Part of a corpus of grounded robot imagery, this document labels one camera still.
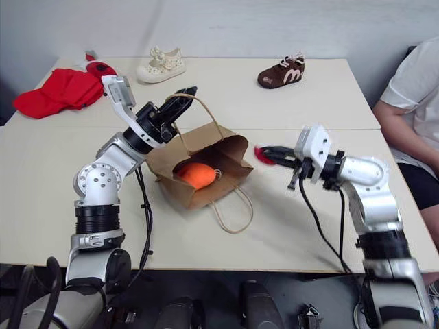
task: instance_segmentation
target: white wall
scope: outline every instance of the white wall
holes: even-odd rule
[[[0,0],[0,82],[2,94],[22,93],[57,57],[86,49],[145,56],[178,45],[185,56],[275,58],[302,50],[348,58],[374,103],[407,46],[437,35],[439,0]]]

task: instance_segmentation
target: white shoe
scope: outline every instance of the white shoe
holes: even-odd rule
[[[186,71],[180,48],[165,53],[158,47],[154,47],[151,49],[150,54],[152,56],[150,63],[147,66],[137,67],[137,78],[143,82],[155,84]]]

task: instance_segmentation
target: red object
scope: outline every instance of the red object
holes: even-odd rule
[[[256,156],[259,161],[265,163],[266,165],[272,166],[276,164],[273,160],[270,160],[263,155],[263,149],[261,147],[254,147],[254,156]]]
[[[41,119],[65,108],[80,110],[103,94],[100,80],[90,73],[55,69],[41,88],[19,95],[14,107],[29,117]]]
[[[111,66],[103,62],[91,62],[90,64],[87,64],[86,69],[87,72],[93,74],[99,80],[104,75],[117,75],[116,71]]]
[[[212,184],[217,177],[215,170],[206,164],[198,162],[186,164],[177,172],[177,175],[186,183],[192,185],[195,190],[200,190]]]

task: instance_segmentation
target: orange ball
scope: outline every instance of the orange ball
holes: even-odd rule
[[[186,183],[192,185],[195,190],[199,190],[212,184],[215,181],[217,174],[215,170],[206,164],[190,162],[177,172],[177,176]]]

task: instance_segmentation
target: baby shoe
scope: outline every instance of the baby shoe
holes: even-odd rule
[[[305,57],[301,53],[294,57],[287,56],[279,64],[260,72],[258,83],[268,89],[293,84],[302,79],[304,70]]]
[[[165,53],[158,47],[154,47],[151,49],[150,54],[152,60],[149,64],[137,68],[137,78],[143,82],[155,84],[186,71],[186,65],[181,57],[180,48]]]

